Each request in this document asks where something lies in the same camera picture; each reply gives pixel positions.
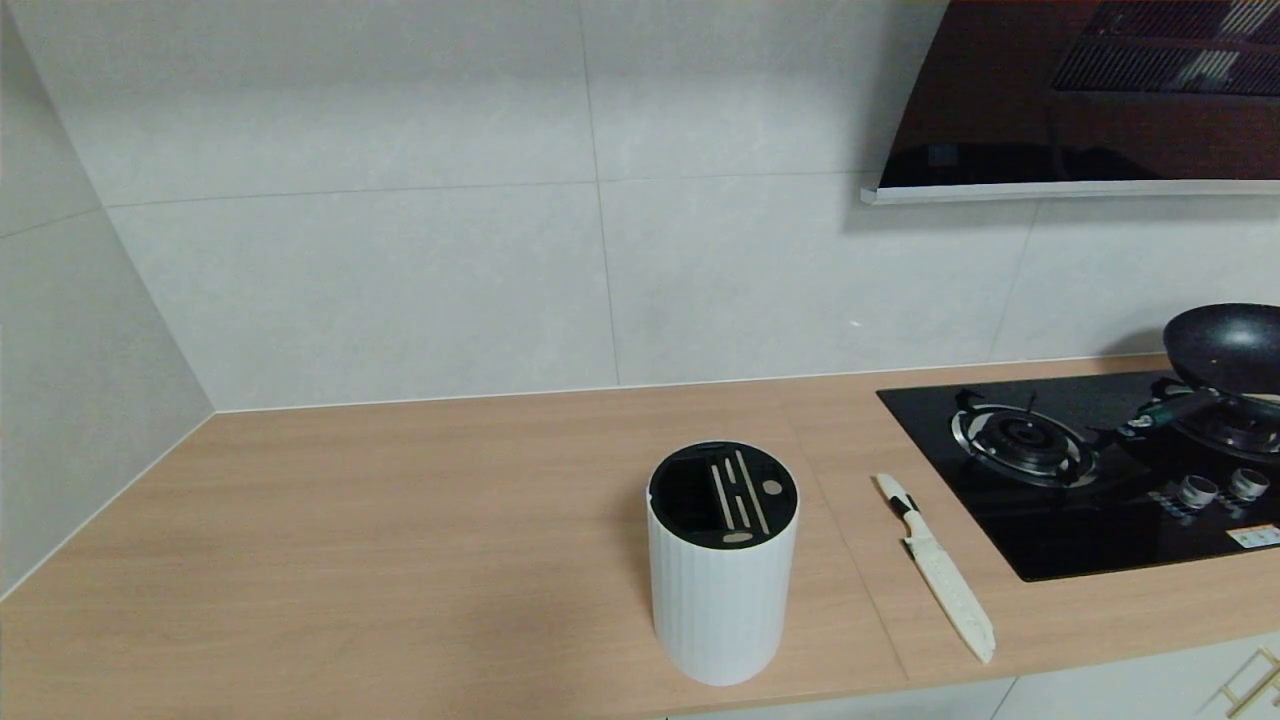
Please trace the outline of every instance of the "white knife handle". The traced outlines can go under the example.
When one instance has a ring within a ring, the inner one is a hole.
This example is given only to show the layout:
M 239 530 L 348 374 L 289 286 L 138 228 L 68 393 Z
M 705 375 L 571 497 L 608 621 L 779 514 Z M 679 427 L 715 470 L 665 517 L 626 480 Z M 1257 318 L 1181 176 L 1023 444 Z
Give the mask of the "white knife handle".
M 929 525 L 924 521 L 924 515 L 920 515 L 920 506 L 915 503 L 915 500 L 906 493 L 893 475 L 886 473 L 876 474 L 876 484 L 879 486 L 881 492 L 884 495 L 884 500 L 888 501 L 890 507 L 893 512 L 901 518 L 906 527 L 911 529 L 913 538 L 932 538 L 933 532 L 929 530 Z

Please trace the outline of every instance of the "white knife block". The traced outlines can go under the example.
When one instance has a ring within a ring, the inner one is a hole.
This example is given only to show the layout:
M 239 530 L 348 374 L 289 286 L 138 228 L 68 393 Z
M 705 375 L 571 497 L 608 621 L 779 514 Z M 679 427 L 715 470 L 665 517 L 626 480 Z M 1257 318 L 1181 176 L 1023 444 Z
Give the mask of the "white knife block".
M 654 470 L 645 500 L 654 630 L 667 656 L 708 685 L 753 678 L 782 641 L 799 520 L 791 474 L 746 445 L 698 443 Z

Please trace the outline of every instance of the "cabinet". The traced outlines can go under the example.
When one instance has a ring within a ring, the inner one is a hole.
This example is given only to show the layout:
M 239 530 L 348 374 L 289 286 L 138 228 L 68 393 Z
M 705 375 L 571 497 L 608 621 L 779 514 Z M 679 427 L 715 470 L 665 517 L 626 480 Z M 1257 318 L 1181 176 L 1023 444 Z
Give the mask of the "cabinet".
M 671 720 L 991 720 L 1010 679 L 904 693 L 753 707 Z
M 1231 701 L 1224 683 L 1243 696 L 1270 662 L 1261 646 L 1280 651 L 1280 632 L 1123 662 L 1075 667 L 1018 678 L 995 720 L 1219 720 Z M 1272 701 L 1280 691 L 1262 691 L 1236 720 L 1280 720 Z

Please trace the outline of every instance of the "gas stove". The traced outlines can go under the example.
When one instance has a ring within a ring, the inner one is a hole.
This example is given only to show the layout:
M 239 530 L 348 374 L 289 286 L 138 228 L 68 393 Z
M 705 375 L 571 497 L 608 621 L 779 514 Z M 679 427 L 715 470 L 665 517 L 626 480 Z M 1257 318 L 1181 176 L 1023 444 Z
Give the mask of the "gas stove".
M 1280 428 L 1211 409 L 1116 432 L 1188 392 L 1164 373 L 882 389 L 1028 582 L 1280 547 Z

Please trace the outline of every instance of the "label on stove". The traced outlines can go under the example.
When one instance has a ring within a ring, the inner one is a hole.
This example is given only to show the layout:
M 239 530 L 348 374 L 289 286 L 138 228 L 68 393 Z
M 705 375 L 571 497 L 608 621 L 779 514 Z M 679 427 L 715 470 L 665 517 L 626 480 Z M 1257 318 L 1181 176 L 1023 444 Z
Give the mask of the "label on stove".
M 1226 534 L 1231 536 L 1231 539 L 1240 543 L 1240 547 L 1266 547 L 1268 544 L 1280 544 L 1280 528 L 1271 524 L 1236 528 L 1234 530 L 1228 530 Z

